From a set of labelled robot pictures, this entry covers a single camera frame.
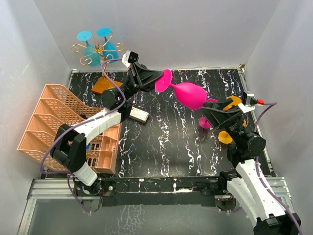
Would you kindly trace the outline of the pink wine glass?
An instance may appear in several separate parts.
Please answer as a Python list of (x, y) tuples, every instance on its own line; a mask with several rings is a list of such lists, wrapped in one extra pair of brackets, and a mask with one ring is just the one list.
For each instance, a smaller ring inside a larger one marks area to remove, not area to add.
[(162, 72), (163, 75), (155, 83), (155, 90), (158, 93), (162, 93), (169, 87), (172, 87), (174, 89), (177, 100), (187, 108), (197, 110), (204, 105), (207, 100), (207, 92), (205, 89), (190, 82), (173, 84), (172, 71), (169, 69), (165, 69)]
[[(212, 98), (212, 99), (208, 99), (207, 102), (218, 102), (218, 100)], [(201, 117), (199, 119), (199, 125), (203, 129), (210, 129), (211, 128), (211, 124), (208, 122), (206, 117)]]

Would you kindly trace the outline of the blue wine glass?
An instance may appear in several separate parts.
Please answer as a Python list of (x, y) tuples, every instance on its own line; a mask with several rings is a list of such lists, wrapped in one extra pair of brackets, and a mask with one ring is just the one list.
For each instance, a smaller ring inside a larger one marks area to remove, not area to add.
[(85, 42), (84, 46), (84, 56), (81, 58), (80, 62), (83, 65), (89, 65), (91, 67), (96, 67), (100, 65), (100, 56), (93, 45), (89, 44), (89, 39), (93, 37), (90, 31), (81, 31), (77, 34), (77, 40)]
[(102, 47), (103, 51), (101, 52), (102, 60), (108, 59), (118, 59), (119, 55), (117, 52), (117, 48), (110, 42), (110, 38), (112, 36), (112, 31), (108, 27), (101, 28), (97, 31), (98, 37), (103, 37), (105, 42)]

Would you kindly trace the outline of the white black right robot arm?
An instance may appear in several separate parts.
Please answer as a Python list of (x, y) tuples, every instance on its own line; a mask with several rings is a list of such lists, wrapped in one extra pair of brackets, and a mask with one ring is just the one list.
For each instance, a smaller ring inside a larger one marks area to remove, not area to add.
[(232, 138), (227, 158), (234, 169), (220, 173), (218, 189), (232, 194), (253, 225), (255, 235), (301, 235), (301, 220), (271, 189), (258, 161), (266, 140), (244, 127), (244, 115), (255, 109), (230, 101), (206, 102), (200, 108), (214, 129), (225, 130)]

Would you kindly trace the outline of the yellow wine glass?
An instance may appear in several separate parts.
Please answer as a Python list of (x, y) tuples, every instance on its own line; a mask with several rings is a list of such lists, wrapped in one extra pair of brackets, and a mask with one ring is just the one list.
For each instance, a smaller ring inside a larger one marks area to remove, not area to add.
[(226, 131), (221, 131), (218, 134), (218, 139), (223, 144), (230, 144), (233, 141), (232, 137)]
[(238, 104), (240, 104), (242, 102), (242, 100), (237, 97), (237, 96), (229, 96), (226, 98), (226, 100), (231, 101), (228, 105), (226, 105), (223, 110), (229, 110), (234, 106), (237, 106)]

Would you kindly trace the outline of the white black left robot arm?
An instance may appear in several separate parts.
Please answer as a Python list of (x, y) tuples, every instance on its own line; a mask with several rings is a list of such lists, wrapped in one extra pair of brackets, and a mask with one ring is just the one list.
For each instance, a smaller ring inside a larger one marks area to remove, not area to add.
[(127, 119), (132, 109), (128, 99), (139, 91), (152, 91), (162, 76), (162, 71), (150, 70), (134, 62), (129, 65), (128, 76), (121, 86), (114, 85), (103, 92), (103, 110), (74, 126), (63, 124), (59, 127), (47, 153), (76, 177), (88, 194), (98, 194), (101, 183), (87, 163), (87, 145), (105, 130)]

